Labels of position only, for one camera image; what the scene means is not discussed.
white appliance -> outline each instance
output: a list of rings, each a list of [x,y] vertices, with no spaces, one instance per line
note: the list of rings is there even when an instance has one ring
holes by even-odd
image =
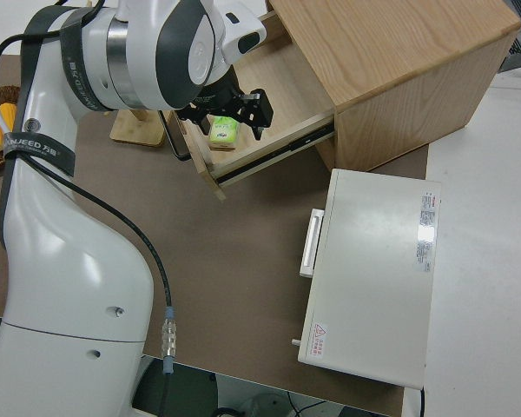
[[[332,172],[326,209],[323,216],[313,211],[301,265],[305,276],[316,260],[299,361],[423,387],[440,188]]]

open drawer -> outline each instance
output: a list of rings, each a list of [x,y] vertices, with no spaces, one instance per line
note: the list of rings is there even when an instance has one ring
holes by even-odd
[[[333,102],[309,63],[275,12],[261,21],[267,40],[234,67],[244,92],[267,92],[274,109],[272,126],[256,141],[251,129],[242,125],[236,149],[212,150],[198,126],[180,122],[197,171],[220,198],[221,187],[333,135]]]

cable connector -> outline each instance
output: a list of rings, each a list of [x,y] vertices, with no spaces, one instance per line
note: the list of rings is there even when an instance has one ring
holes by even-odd
[[[175,339],[174,308],[166,307],[164,324],[162,324],[162,361],[165,374],[174,372]]]

sticker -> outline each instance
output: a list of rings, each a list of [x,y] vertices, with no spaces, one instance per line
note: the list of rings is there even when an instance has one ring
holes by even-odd
[[[309,356],[321,358],[324,354],[324,344],[328,326],[326,324],[314,323],[313,337],[311,338],[311,347],[309,348]]]
[[[415,269],[431,272],[436,239],[436,208],[438,197],[428,192],[421,198],[419,229],[417,230],[417,251],[415,254]]]

drawer handle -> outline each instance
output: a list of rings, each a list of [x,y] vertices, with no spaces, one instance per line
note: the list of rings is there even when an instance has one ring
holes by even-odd
[[[306,278],[313,278],[314,262],[316,260],[317,249],[319,248],[320,228],[322,227],[323,217],[324,210],[313,208],[299,272],[299,275]]]

